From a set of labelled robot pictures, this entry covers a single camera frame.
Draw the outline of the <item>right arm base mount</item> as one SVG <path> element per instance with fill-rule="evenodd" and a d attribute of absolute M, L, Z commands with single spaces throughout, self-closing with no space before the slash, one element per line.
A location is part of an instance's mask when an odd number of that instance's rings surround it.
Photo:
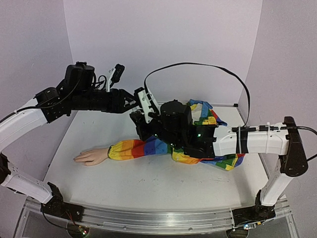
<path fill-rule="evenodd" d="M 275 217 L 275 205 L 264 206 L 261 203 L 261 190 L 258 191 L 255 204 L 249 207 L 236 208 L 232 210 L 234 228 L 244 225 L 264 222 Z"/>

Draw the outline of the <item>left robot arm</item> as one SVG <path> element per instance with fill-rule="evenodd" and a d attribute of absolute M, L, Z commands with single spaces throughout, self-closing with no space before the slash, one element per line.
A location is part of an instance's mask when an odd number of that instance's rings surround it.
<path fill-rule="evenodd" d="M 44 64 L 41 67 L 22 68 L 20 72 L 0 76 L 0 116 L 3 118 L 15 109 L 23 106 L 38 92 L 55 87 L 64 79 L 66 64 Z M 106 122 L 100 126 L 91 126 L 86 134 L 90 136 L 85 143 L 79 142 L 82 134 L 79 126 L 74 126 L 71 116 L 63 116 L 56 121 L 36 128 L 4 149 L 9 161 L 22 171 L 37 179 L 43 179 L 49 172 L 48 179 L 56 181 L 67 201 L 72 200 L 73 192 L 77 192 L 79 175 L 71 171 L 69 178 L 60 178 L 56 169 L 49 169 L 51 162 L 57 162 L 54 157 L 60 145 L 72 146 L 76 154 L 91 147 L 108 146 L 111 143 L 137 137 L 135 126 L 128 114 L 116 115 L 99 113 Z"/>

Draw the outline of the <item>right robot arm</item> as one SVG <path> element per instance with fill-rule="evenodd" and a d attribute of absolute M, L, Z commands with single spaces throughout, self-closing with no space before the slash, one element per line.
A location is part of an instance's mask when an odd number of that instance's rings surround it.
<path fill-rule="evenodd" d="M 178 162 L 203 162 L 231 169 L 245 155 L 277 155 L 275 172 L 257 193 L 255 204 L 233 211 L 237 223 L 273 218 L 282 192 L 308 169 L 300 127 L 292 117 L 277 124 L 229 127 L 208 103 L 182 104 L 174 100 L 157 109 L 143 104 L 130 118 L 139 138 L 147 143 L 147 151 L 166 147 Z"/>

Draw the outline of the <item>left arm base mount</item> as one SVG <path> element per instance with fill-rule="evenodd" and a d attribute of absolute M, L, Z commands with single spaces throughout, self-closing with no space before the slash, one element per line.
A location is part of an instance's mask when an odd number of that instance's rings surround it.
<path fill-rule="evenodd" d="M 81 222 L 84 207 L 74 203 L 65 202 L 56 185 L 48 182 L 48 186 L 52 191 L 52 198 L 46 204 L 41 204 L 41 212 L 45 215 L 48 214 L 58 218 L 69 219 L 74 222 Z"/>

